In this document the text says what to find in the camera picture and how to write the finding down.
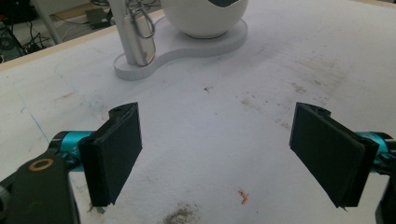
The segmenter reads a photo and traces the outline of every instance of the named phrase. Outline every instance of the cable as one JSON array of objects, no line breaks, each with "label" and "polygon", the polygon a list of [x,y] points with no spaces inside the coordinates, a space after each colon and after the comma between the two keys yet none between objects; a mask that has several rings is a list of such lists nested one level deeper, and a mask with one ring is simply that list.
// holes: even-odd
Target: cable
[{"label": "cable", "polygon": [[[70,27],[69,29],[67,29],[67,31],[64,33],[64,36],[62,37],[62,40],[64,40],[64,39],[67,37],[67,34],[68,34],[71,30],[73,30],[74,28],[78,27],[79,25],[88,25],[88,24],[75,24],[75,25],[73,25],[72,27]],[[81,33],[81,32],[83,32],[83,31],[86,31],[86,30],[88,30],[89,28],[80,30],[80,31],[78,31],[78,32],[75,32],[75,33],[69,35],[68,37],[70,37],[70,36],[72,36],[72,35],[76,35],[76,34]]]},{"label": "cable", "polygon": [[76,25],[85,25],[85,24],[88,24],[88,23],[89,23],[88,21],[85,21],[85,22],[83,22],[83,23],[79,23],[79,22],[73,22],[73,21],[67,21],[67,20],[65,20],[65,19],[62,19],[61,17],[59,17],[59,16],[57,16],[57,15],[51,15],[51,16],[53,16],[53,17],[55,17],[55,18],[58,18],[58,19],[59,19],[59,20],[61,20],[61,21],[64,21],[64,22],[70,23],[70,24],[76,24]]}]

